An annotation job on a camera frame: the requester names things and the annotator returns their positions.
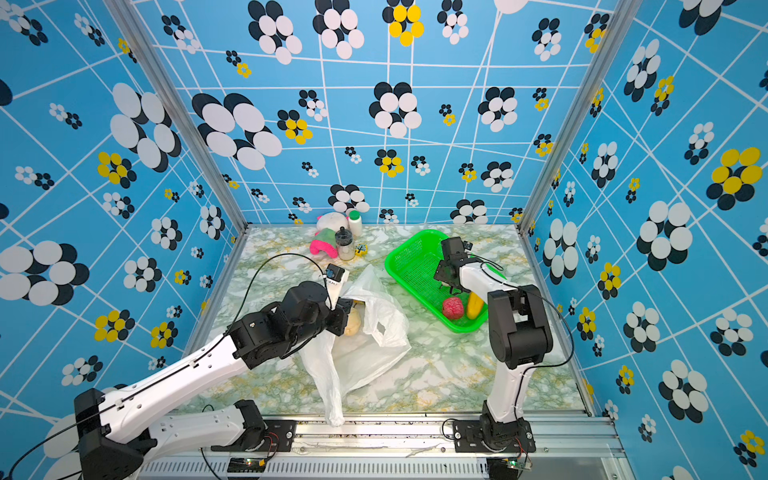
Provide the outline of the green plastic basket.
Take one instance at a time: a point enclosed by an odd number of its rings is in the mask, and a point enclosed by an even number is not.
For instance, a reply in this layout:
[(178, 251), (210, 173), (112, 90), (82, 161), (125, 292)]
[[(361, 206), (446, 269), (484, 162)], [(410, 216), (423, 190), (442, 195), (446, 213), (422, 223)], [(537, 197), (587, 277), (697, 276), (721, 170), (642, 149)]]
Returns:
[[(470, 293), (451, 288), (434, 278), (439, 263), (444, 259), (442, 241), (446, 239), (446, 234), (434, 229), (416, 233), (387, 255), (385, 268), (401, 287), (450, 331), (472, 333), (490, 319), (490, 310), (488, 304), (484, 304), (478, 316), (470, 319)], [(462, 301), (465, 314), (459, 319), (449, 319), (443, 314), (443, 302), (448, 298)]]

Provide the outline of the red textured fruit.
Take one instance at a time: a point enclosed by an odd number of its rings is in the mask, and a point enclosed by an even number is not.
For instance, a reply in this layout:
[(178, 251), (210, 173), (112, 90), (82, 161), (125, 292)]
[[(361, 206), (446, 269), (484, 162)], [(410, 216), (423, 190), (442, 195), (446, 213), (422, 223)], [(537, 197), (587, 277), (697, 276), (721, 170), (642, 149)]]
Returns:
[(461, 319), (465, 314), (465, 308), (462, 300), (452, 296), (442, 302), (442, 315), (448, 320), (454, 321)]

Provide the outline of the white translucent plastic bag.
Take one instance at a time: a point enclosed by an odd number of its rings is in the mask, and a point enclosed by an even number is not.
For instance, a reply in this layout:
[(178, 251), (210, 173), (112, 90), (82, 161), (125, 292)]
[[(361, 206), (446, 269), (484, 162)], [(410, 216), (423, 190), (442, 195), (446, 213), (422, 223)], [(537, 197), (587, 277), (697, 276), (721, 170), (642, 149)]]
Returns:
[(324, 332), (299, 352), (332, 427), (345, 422), (342, 403), (348, 393), (378, 379), (411, 349), (409, 320), (374, 266), (366, 266), (344, 287), (342, 297), (353, 300), (352, 308), (364, 309), (361, 331), (351, 337)]

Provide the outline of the pale round fruit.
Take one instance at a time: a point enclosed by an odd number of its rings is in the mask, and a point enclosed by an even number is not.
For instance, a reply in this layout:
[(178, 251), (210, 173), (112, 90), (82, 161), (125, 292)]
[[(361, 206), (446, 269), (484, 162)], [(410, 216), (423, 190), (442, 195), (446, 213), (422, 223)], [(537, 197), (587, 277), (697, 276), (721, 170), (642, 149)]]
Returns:
[(363, 325), (364, 309), (353, 307), (347, 314), (347, 323), (344, 329), (344, 335), (351, 337), (357, 335)]

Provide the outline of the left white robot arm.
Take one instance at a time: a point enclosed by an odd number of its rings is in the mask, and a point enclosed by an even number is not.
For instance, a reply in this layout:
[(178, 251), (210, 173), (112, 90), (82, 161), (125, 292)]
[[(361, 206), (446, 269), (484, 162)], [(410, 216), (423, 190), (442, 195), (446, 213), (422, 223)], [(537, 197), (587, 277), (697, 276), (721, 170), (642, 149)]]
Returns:
[(252, 400), (221, 410), (173, 416), (171, 410), (232, 377), (284, 359), (321, 333), (340, 336), (347, 314), (338, 300), (344, 283), (304, 281), (280, 302), (234, 321), (199, 350), (150, 377), (74, 401), (79, 473), (85, 479), (126, 479), (162, 456), (211, 447), (246, 451), (261, 446), (267, 424)]

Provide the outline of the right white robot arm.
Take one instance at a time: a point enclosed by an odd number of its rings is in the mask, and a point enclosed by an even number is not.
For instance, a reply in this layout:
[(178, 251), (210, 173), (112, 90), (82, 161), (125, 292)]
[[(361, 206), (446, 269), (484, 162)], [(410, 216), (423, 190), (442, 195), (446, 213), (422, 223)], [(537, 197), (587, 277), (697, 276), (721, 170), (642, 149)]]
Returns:
[(535, 449), (523, 401), (530, 377), (554, 345), (541, 292), (516, 284), (469, 253), (469, 244), (449, 237), (440, 244), (442, 259), (434, 279), (451, 290), (475, 295), (487, 310), (489, 343), (497, 360), (491, 392), (480, 417), (482, 441), (492, 451), (517, 444)]

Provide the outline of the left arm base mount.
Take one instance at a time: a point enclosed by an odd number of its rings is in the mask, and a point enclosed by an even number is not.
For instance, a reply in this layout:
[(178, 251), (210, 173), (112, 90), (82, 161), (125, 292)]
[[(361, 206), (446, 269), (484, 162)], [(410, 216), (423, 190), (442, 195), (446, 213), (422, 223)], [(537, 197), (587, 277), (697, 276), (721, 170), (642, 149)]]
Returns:
[(296, 435), (297, 422), (267, 419), (263, 426), (247, 427), (245, 432), (226, 446), (212, 446), (214, 452), (289, 452)]

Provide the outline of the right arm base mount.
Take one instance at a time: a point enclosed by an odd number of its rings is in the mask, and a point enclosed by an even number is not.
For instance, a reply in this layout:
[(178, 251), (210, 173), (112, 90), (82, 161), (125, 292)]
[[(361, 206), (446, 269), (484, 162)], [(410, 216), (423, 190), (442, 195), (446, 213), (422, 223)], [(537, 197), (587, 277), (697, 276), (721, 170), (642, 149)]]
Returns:
[(490, 417), (479, 420), (453, 420), (452, 437), (458, 453), (511, 453), (536, 452), (531, 425), (524, 419), (500, 423)]

